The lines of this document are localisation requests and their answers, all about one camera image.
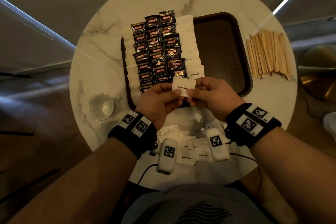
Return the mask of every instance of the gray t-shirt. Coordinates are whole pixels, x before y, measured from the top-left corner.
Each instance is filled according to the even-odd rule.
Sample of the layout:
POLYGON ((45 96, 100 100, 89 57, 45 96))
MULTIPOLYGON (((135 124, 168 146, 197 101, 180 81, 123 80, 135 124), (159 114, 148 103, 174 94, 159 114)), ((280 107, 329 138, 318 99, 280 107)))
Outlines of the gray t-shirt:
POLYGON ((272 224, 240 191, 207 184, 142 195, 122 221, 122 224, 133 223, 272 224))

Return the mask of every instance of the table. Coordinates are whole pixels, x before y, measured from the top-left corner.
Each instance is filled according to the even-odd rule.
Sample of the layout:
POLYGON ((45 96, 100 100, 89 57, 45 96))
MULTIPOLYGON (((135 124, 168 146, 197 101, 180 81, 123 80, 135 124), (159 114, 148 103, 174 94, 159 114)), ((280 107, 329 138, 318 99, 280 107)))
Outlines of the table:
MULTIPOLYGON (((271 11, 259 0, 108 0, 93 16, 75 51, 70 72, 70 98, 78 127, 92 150, 103 142, 98 138, 101 121, 95 121, 88 115, 88 102, 98 93, 122 98, 114 117, 122 118, 128 111, 120 40, 122 29, 131 23, 144 20, 145 16, 160 11, 175 10, 176 16, 192 14, 194 17, 219 12, 228 12, 238 21, 244 44, 250 34, 260 28, 283 32, 284 30, 271 11)), ((246 102, 255 103, 273 113, 283 128, 287 128, 291 119, 297 92, 297 75, 294 55, 287 37, 286 49, 293 76, 289 81, 280 75, 266 75, 264 79, 253 78, 253 89, 244 97, 246 102)), ((194 126, 192 120, 196 112, 194 107, 178 109, 172 112, 165 125, 176 124, 180 129, 194 126)), ((208 120, 213 116, 206 112, 208 120)), ((246 147, 232 145, 232 152, 251 157, 246 147)), ((130 177, 137 183, 144 170, 157 163, 158 156, 144 154, 130 177)), ((144 176, 141 185, 149 188, 163 189, 187 183, 228 184, 246 175, 256 167, 255 162, 231 156, 226 162, 197 162, 195 166, 176 164, 173 174, 159 174, 151 168, 144 176)))

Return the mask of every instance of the person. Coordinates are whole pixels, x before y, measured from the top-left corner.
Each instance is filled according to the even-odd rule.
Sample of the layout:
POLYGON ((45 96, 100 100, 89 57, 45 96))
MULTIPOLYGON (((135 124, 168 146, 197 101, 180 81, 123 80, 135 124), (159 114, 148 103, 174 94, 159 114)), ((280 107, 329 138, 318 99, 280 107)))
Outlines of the person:
MULTIPOLYGON (((181 106, 181 91, 157 84, 140 98, 136 111, 159 130, 181 106)), ((189 89, 191 106, 208 108, 225 121, 244 104, 224 80, 198 78, 189 89)), ((336 161, 275 127, 250 147, 283 197, 316 223, 336 223, 336 161)), ((8 223, 104 223, 137 163, 136 155, 112 137, 32 199, 8 223)), ((270 223, 239 191, 215 185, 186 185, 141 196, 123 223, 270 223)))

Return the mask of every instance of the wooden floor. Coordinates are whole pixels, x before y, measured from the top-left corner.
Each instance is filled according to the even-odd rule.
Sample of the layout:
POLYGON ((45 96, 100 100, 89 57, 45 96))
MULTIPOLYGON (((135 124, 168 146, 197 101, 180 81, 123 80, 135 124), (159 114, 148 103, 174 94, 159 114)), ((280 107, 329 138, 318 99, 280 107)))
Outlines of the wooden floor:
MULTIPOLYGON (((320 120, 308 115, 307 96, 301 88, 299 92, 288 131, 336 158, 335 142, 322 128, 320 120)), ((324 105, 324 112, 330 108, 312 99, 308 99, 308 102, 312 112, 320 110, 319 104, 324 105)), ((33 137, 0 135, 0 199, 50 171, 60 169, 43 182, 0 204, 2 224, 91 153, 72 112, 69 68, 36 74, 31 79, 1 81, 0 130, 35 134, 33 137)), ((253 170, 241 182, 256 195, 260 182, 258 170, 253 170)), ((297 223, 296 214, 264 172, 259 199, 279 223, 297 223)))

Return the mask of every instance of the forearm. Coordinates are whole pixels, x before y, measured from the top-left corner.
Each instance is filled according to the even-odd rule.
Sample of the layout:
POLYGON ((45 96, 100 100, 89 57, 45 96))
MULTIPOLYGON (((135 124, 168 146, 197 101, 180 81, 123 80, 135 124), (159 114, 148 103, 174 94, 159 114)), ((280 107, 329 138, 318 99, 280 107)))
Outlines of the forearm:
POLYGON ((136 162, 124 144, 111 138, 8 223, 99 223, 110 216, 136 162))
POLYGON ((319 223, 336 221, 336 160, 275 128, 251 153, 284 198, 319 223))

